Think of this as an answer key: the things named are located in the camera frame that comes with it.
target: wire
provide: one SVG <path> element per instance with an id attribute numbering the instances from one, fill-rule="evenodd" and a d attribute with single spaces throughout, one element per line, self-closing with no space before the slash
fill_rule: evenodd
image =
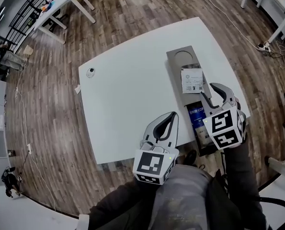
<path id="1" fill-rule="evenodd" d="M 260 49 L 258 47 L 256 47 L 253 43 L 251 43 L 251 41 L 249 39 L 247 39 L 247 37 L 242 34 L 241 30 L 238 29 L 238 27 L 232 22 L 232 20 L 228 17 L 228 15 L 226 13 L 224 13 L 220 8 L 218 8 L 211 0 L 209 0 L 211 2 L 211 4 L 216 8 L 218 9 L 220 12 L 222 12 L 227 18 L 228 20 L 232 23 L 232 25 L 239 31 L 239 33 L 241 34 L 241 36 L 243 36 L 243 38 L 245 40 L 247 40 L 249 42 L 249 44 L 251 44 L 255 49 L 259 50 L 259 51 L 264 51 L 263 49 Z"/>
<path id="2" fill-rule="evenodd" d="M 31 154 L 31 157 L 32 157 L 32 161 L 34 162 L 34 164 L 35 164 L 37 170 L 39 171 L 39 174 L 40 174 L 42 180 L 43 180 L 43 181 L 45 182 L 45 184 L 46 184 L 46 181 L 45 181 L 45 179 L 43 178 L 43 176 L 42 176 L 42 174 L 41 174 L 41 172 L 40 172 L 40 169 L 39 169 L 38 165 L 37 165 L 36 162 L 34 161 L 34 158 L 33 158 L 32 154 Z M 46 187 L 47 187 L 47 189 L 49 190 L 49 192 L 50 192 L 50 194 L 51 194 L 51 197 L 52 197 L 53 202 L 54 202 L 54 210 L 55 210 L 55 212 L 56 212 L 55 199 L 54 199 L 54 197 L 53 197 L 53 195 L 52 195 L 51 190 L 50 190 L 49 187 L 47 186 L 47 184 L 46 184 Z"/>
<path id="3" fill-rule="evenodd" d="M 18 94 L 21 96 L 21 101 L 22 101 L 22 104 L 23 104 L 23 114 L 24 114 L 24 120 L 25 120 L 25 122 L 24 122 L 24 123 L 25 123 L 25 143 L 26 143 L 26 146 L 28 146 L 28 142 L 27 142 L 27 126 L 26 126 L 25 104 L 24 104 L 24 101 L 23 101 L 23 96 L 22 96 L 21 92 L 18 90 L 18 84 L 17 84 L 17 87 L 16 87 L 16 93 L 18 93 Z M 42 174 L 41 174 L 41 172 L 40 172 L 40 170 L 39 170 L 38 165 L 37 165 L 36 162 L 34 161 L 34 158 L 33 158 L 32 154 L 31 154 L 31 157 L 32 157 L 32 161 L 34 162 L 34 164 L 35 164 L 37 170 L 39 171 L 39 174 L 40 174 L 42 180 L 43 180 L 43 181 L 45 182 L 45 184 L 46 184 L 46 181 L 45 181 L 45 179 L 43 178 L 43 176 L 42 176 Z M 50 188 L 47 186 L 47 184 L 46 184 L 46 187 L 47 187 L 47 189 L 49 190 L 49 192 L 50 192 L 50 194 L 51 194 L 51 196 L 52 196 L 52 199 L 53 199 L 53 202 L 54 202 L 54 210 L 55 210 L 55 212 L 56 212 L 55 199 L 54 199 L 54 197 L 53 197 L 53 195 L 52 195 L 52 192 L 51 192 Z"/>
<path id="4" fill-rule="evenodd" d="M 26 159 L 27 159 L 28 154 L 29 154 L 29 152 L 27 152 L 27 154 L 26 154 L 26 156 L 25 156 L 25 159 L 24 159 L 24 162 L 23 162 L 23 164 L 22 164 L 22 166 L 21 166 L 21 169 L 20 169 L 21 171 L 19 172 L 19 174 L 22 173 L 22 170 L 23 170 L 24 165 L 25 165 L 25 163 L 26 163 Z"/>
<path id="5" fill-rule="evenodd" d="M 241 36 L 243 36 L 243 38 L 249 42 L 249 44 L 251 44 L 255 49 L 257 49 L 257 50 L 259 50 L 259 51 L 265 51 L 264 49 L 260 49 L 260 48 L 256 47 L 245 35 L 242 34 L 241 30 L 238 29 L 238 27 L 232 22 L 232 20 L 228 17 L 228 15 L 227 15 L 226 13 L 224 13 L 220 8 L 218 8 L 211 0 L 209 0 L 209 1 L 210 1 L 210 3 L 211 3 L 216 9 L 218 9 L 220 12 L 222 12 L 222 13 L 228 18 L 228 20 L 232 23 L 232 25 L 239 31 L 239 33 L 241 34 Z M 282 44 L 281 44 L 281 45 L 278 45 L 278 43 L 279 43 L 279 42 L 276 41 L 276 45 L 277 45 L 277 47 L 278 47 L 278 49 L 279 49 L 279 52 L 276 52 L 276 51 L 273 51 L 273 52 L 274 52 L 275 54 L 277 54 L 277 55 L 281 55 L 280 57 L 273 57 L 272 55 L 270 55 L 270 52 L 269 52 L 268 50 L 266 50 L 266 53 L 267 53 L 268 56 L 270 56 L 270 57 L 272 57 L 272 58 L 281 58 L 281 57 L 283 57 L 284 66 L 281 67 L 281 68 L 285 68 L 285 57 L 284 57 L 284 55 L 282 54 L 282 52 L 285 51 L 285 47 L 284 47 Z"/>

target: fiducial marker cube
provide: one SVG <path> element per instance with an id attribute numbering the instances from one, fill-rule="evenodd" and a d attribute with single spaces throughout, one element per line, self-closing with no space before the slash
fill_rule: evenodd
<path id="1" fill-rule="evenodd" d="M 203 122 L 219 150 L 242 142 L 242 120 L 236 106 L 207 117 Z"/>
<path id="2" fill-rule="evenodd" d="M 163 185 L 175 166 L 177 156 L 173 153 L 137 150 L 133 174 L 139 181 Z"/>

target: power strip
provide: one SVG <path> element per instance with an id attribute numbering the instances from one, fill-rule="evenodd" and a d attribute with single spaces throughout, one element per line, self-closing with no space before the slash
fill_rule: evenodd
<path id="1" fill-rule="evenodd" d="M 31 144 L 27 144 L 29 154 L 32 154 L 32 146 Z"/>
<path id="2" fill-rule="evenodd" d="M 271 49 L 270 49 L 270 45 L 269 43 L 265 43 L 263 44 L 258 44 L 257 47 L 259 48 L 260 51 L 267 51 L 269 53 L 271 53 Z"/>

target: shoe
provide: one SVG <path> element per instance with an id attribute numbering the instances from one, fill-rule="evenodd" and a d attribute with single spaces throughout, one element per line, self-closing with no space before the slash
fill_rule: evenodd
<path id="1" fill-rule="evenodd" d="M 192 150 L 188 153 L 184 160 L 184 165 L 193 166 L 196 159 L 196 150 Z"/>

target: person's arm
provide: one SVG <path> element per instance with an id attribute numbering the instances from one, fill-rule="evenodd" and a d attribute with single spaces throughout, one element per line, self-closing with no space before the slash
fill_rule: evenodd
<path id="1" fill-rule="evenodd" d="M 119 186 L 90 209 L 89 226 L 97 229 L 120 216 L 143 197 L 152 196 L 158 185 L 144 183 L 134 178 L 131 182 Z"/>
<path id="2" fill-rule="evenodd" d="M 259 196 L 259 192 L 249 158 L 248 142 L 236 148 L 224 149 L 224 154 L 229 197 L 238 207 L 244 227 L 266 229 L 266 218 L 260 203 L 250 199 L 252 196 Z"/>
<path id="3" fill-rule="evenodd" d="M 6 44 L 1 44 L 1 45 L 0 45 L 0 48 L 8 48 L 8 45 L 6 45 Z"/>

